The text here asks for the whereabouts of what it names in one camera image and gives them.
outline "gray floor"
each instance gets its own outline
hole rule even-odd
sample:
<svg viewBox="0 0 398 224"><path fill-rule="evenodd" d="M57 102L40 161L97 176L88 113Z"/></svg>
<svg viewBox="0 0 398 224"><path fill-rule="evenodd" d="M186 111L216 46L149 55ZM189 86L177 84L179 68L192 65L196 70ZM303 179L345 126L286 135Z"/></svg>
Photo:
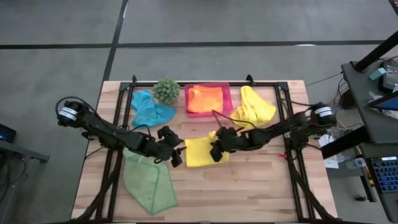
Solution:
<svg viewBox="0 0 398 224"><path fill-rule="evenodd" d="M0 45L111 43L122 0L0 0ZM119 42L379 40L398 29L387 0L130 0ZM118 49L110 80L298 79L311 83L340 72L375 45ZM87 142L57 126L53 110L67 95L96 105L109 49L0 50L0 123L17 143L49 153L33 163L14 223L70 218ZM395 48L389 55L398 54ZM329 101L341 77L307 88ZM355 111L340 111L347 125ZM339 217L389 223L380 203L355 202L359 178L330 179Z"/></svg>

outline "keyboard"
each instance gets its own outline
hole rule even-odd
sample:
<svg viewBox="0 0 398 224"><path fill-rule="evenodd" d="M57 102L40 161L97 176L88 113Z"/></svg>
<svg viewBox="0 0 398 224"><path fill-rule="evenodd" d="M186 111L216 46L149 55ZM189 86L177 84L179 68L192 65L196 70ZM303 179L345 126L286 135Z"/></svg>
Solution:
<svg viewBox="0 0 398 224"><path fill-rule="evenodd" d="M382 194L398 192L398 159L372 158L371 162Z"/></svg>

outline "green mesh bag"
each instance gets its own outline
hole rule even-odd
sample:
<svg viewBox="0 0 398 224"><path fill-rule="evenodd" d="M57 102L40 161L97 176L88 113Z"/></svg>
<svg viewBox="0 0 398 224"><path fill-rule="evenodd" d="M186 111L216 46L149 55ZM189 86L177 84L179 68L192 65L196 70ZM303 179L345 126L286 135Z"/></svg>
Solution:
<svg viewBox="0 0 398 224"><path fill-rule="evenodd" d="M123 155L124 186L147 213L156 214L178 205L166 162L155 164L153 157L140 156L126 148Z"/></svg>

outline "desk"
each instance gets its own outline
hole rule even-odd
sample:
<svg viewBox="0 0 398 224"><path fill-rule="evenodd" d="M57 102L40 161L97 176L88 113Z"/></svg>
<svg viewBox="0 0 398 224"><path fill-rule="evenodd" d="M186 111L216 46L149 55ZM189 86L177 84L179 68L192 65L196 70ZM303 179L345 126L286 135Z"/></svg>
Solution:
<svg viewBox="0 0 398 224"><path fill-rule="evenodd" d="M120 82L104 82L98 103L99 115L112 122L118 97ZM289 81L290 96L293 101L308 103L304 82ZM275 91L269 87L254 87L267 102L275 105ZM185 115L183 90L174 106L177 113L170 126L180 138L197 138L217 130L214 118L188 118ZM241 105L240 87L231 87L231 97L236 108ZM294 105L294 112L307 109ZM134 116L130 111L129 120ZM227 120L220 121L228 125ZM279 121L276 113L271 124ZM161 126L151 128L156 133ZM97 141L89 143L87 153L99 148ZM287 162L279 157L283 154L282 137L274 138L262 149L252 152L237 152L230 156L229 162L213 166L177 168L170 166L178 206L149 215L124 189L119 180L114 211L115 222L294 222L297 221L292 186ZM76 194L72 218L81 215L98 193L103 176L106 150L90 156L83 165L79 188ZM328 212L337 217L335 203L319 150L308 147L303 151L308 181L320 203ZM109 197L105 198L104 212L107 211Z"/></svg>
<svg viewBox="0 0 398 224"><path fill-rule="evenodd" d="M347 81L351 95L353 96L359 114L365 126L355 129L351 133L339 138L326 146L322 147L323 157L333 156L348 148L360 144L361 151L365 159L367 159L368 167L370 158L397 156L398 138L396 138L396 128L398 120L383 116L379 113L371 111L364 106L370 99L369 91L377 95L385 95L378 89L379 81L370 80L369 76L380 67L380 62L371 64L363 73L355 71L351 63L341 65L344 78ZM377 175L369 167L372 179L377 182ZM363 176L361 178L366 194L371 202L375 201L373 190L369 186L366 173L362 169ZM380 201L384 207L386 215L391 222L398 222L397 201L398 194L382 194L378 187L376 190L379 194Z"/></svg>

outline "white label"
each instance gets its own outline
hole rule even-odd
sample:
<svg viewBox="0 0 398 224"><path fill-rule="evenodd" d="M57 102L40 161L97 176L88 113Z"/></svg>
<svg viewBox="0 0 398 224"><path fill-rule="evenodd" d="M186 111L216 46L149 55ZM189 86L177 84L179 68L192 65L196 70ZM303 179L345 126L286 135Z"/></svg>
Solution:
<svg viewBox="0 0 398 224"><path fill-rule="evenodd" d="M322 112L322 113L320 113L318 115L319 115L319 117L323 117L323 116L328 116L328 115L332 115L332 114L333 113L331 111L325 111L325 112Z"/></svg>
<svg viewBox="0 0 398 224"><path fill-rule="evenodd" d="M390 161L390 160L396 160L397 159L397 157L396 156L391 156L391 157L383 157L383 158L381 158L381 160L383 160L383 161Z"/></svg>
<svg viewBox="0 0 398 224"><path fill-rule="evenodd" d="M314 113L318 114L318 113L322 113L322 112L325 112L325 111L331 111L331 108L329 106L322 107L322 108L319 108L319 109L315 110Z"/></svg>
<svg viewBox="0 0 398 224"><path fill-rule="evenodd" d="M76 117L74 115L70 114L70 113L67 113L65 111L61 111L59 114L62 115L62 116L66 116L67 118L76 121Z"/></svg>
<svg viewBox="0 0 398 224"><path fill-rule="evenodd" d="M66 112L68 112L68 113L70 113L70 114L73 114L73 115L76 115L76 114L77 114L77 111L75 111L75 110L73 110L73 109L70 109L70 108L67 108L67 107L63 107L63 108L62 108L62 111L66 111Z"/></svg>

